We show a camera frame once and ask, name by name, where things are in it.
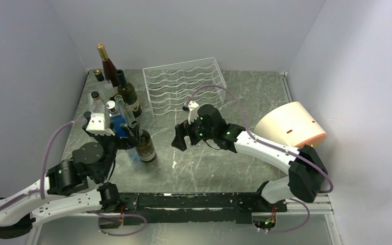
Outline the blue vodka bottle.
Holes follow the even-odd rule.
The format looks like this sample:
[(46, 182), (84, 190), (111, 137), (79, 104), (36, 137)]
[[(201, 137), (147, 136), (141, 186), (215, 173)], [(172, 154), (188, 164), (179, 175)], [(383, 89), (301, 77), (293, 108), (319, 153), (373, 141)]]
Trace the blue vodka bottle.
[[(115, 130), (119, 136), (125, 136), (125, 132), (120, 128), (120, 124), (126, 124), (125, 119), (122, 117), (122, 115), (120, 114), (118, 105), (115, 101), (108, 101), (106, 102), (106, 109), (109, 112), (109, 116), (110, 116), (110, 120), (111, 120), (111, 124), (113, 127), (113, 130)], [(114, 146), (116, 149), (117, 148), (117, 144), (116, 143), (112, 143), (108, 146)]]

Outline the dark bottle silver cap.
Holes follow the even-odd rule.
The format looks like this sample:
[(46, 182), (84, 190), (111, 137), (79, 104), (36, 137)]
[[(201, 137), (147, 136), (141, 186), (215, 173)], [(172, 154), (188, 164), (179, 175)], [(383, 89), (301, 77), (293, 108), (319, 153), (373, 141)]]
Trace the dark bottle silver cap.
[(153, 162), (157, 158), (151, 135), (145, 129), (139, 130), (140, 142), (135, 147), (135, 150), (139, 156), (139, 159), (144, 163)]

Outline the dark green wine bottle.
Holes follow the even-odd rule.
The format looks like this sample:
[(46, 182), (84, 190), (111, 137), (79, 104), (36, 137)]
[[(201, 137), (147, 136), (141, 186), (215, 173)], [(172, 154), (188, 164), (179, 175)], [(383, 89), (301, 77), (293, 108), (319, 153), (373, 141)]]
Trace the dark green wine bottle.
[(118, 94), (122, 96), (123, 101), (129, 107), (129, 110), (133, 113), (135, 118), (138, 118), (142, 114), (140, 102), (132, 83), (126, 80), (124, 71), (121, 69), (117, 70), (117, 78), (119, 82)]

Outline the clear bottle orange label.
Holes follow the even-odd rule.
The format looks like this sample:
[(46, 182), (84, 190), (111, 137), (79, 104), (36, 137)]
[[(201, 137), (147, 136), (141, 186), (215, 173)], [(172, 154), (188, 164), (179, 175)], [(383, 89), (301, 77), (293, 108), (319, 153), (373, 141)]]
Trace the clear bottle orange label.
[(107, 80), (100, 69), (94, 70), (96, 91), (100, 94), (100, 98), (104, 101), (114, 101), (116, 92), (110, 80)]

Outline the dark red wine bottle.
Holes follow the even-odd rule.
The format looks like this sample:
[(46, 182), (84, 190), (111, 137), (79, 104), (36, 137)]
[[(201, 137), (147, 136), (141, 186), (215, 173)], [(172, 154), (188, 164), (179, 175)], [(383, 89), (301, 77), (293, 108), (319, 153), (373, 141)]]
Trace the dark red wine bottle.
[(97, 50), (100, 55), (100, 58), (102, 60), (102, 65), (103, 65), (103, 71), (104, 71), (104, 76), (107, 80), (110, 80), (112, 83), (113, 87), (118, 87), (119, 86), (119, 81), (117, 77), (117, 69), (113, 62), (110, 60), (105, 46), (102, 43), (99, 43), (97, 45)]

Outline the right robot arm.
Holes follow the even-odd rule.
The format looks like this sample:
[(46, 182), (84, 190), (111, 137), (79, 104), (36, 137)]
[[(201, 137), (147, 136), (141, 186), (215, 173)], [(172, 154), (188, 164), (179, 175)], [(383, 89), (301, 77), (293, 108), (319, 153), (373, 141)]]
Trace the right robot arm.
[(211, 104), (200, 106), (190, 102), (184, 110), (188, 112), (188, 119), (175, 126), (172, 147), (187, 150), (185, 137), (189, 137), (191, 145), (213, 140), (221, 150), (255, 157), (287, 175), (263, 186), (261, 194), (255, 197), (260, 211), (268, 211), (275, 202), (288, 198), (312, 203), (322, 192), (328, 172), (315, 148), (286, 146), (259, 137), (245, 127), (227, 123)]

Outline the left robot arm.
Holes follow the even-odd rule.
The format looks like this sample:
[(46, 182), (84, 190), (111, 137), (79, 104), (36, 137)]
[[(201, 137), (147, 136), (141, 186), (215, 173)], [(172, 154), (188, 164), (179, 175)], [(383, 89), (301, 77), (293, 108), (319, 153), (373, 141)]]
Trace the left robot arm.
[(36, 226), (72, 214), (111, 213), (134, 205), (134, 201), (124, 200), (109, 181), (117, 152), (140, 142), (138, 122), (120, 124), (120, 128), (123, 137), (113, 122), (87, 121), (83, 130), (92, 142), (74, 150), (70, 159), (43, 169), (34, 184), (11, 197), (0, 198), (0, 239), (26, 235)]

